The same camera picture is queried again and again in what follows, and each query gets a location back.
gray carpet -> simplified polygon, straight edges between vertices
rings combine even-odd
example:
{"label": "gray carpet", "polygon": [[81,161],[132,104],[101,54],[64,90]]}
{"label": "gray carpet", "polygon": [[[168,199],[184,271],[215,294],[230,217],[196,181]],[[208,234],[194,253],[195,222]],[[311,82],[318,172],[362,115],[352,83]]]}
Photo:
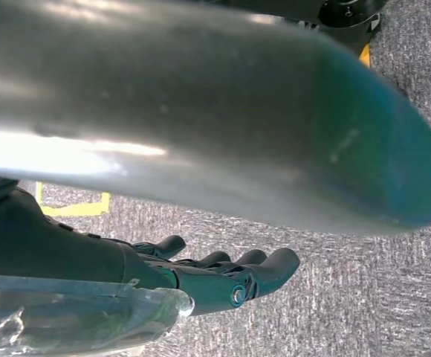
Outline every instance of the gray carpet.
{"label": "gray carpet", "polygon": [[[392,1],[372,55],[375,71],[431,122],[431,0]],[[79,194],[52,188],[44,200],[61,205]],[[314,235],[116,196],[110,213],[64,220],[131,242],[180,234],[188,243],[182,257],[286,246],[302,259],[276,294],[190,318],[146,347],[145,357],[431,356],[431,228],[396,237]]]}

yellow tape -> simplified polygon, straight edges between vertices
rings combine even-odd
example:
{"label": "yellow tape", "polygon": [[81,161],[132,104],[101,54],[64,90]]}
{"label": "yellow tape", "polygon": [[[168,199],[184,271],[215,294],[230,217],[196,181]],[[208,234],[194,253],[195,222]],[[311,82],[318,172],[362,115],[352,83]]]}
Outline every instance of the yellow tape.
{"label": "yellow tape", "polygon": [[361,53],[361,57],[359,57],[361,62],[364,63],[367,67],[371,67],[371,51],[369,49],[369,45],[366,45],[364,50]]}
{"label": "yellow tape", "polygon": [[[41,205],[42,201],[42,183],[36,183],[36,200]],[[77,203],[75,205],[68,205],[60,208],[53,208],[49,206],[42,206],[42,212],[48,216],[99,216],[102,213],[107,213],[110,210],[110,194],[103,192],[100,202],[92,203]]]}

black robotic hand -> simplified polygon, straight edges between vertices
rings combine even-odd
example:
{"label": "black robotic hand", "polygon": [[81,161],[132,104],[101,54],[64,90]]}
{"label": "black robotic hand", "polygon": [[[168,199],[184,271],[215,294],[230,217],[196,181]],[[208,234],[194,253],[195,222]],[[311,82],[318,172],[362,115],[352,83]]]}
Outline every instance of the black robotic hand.
{"label": "black robotic hand", "polygon": [[254,249],[235,262],[223,251],[215,251],[202,260],[168,260],[185,246],[180,236],[168,237],[159,244],[132,245],[145,263],[192,298],[192,315],[234,309],[245,301],[275,292],[300,266],[297,254],[288,248],[278,249],[269,257]]}

clear plastic tube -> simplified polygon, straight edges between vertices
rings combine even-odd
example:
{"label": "clear plastic tube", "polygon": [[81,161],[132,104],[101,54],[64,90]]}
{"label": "clear plastic tube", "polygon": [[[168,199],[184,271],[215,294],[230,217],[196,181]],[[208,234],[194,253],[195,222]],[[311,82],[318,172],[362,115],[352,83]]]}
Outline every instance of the clear plastic tube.
{"label": "clear plastic tube", "polygon": [[177,289],[0,276],[0,356],[94,356],[155,341],[193,309]]}

metal pipe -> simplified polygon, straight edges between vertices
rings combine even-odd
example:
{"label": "metal pipe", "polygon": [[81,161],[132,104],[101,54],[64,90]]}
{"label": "metal pipe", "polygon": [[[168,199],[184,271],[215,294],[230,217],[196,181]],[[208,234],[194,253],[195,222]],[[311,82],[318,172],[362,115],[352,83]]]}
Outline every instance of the metal pipe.
{"label": "metal pipe", "polygon": [[331,40],[250,13],[0,0],[0,176],[392,233],[431,223],[431,128]]}

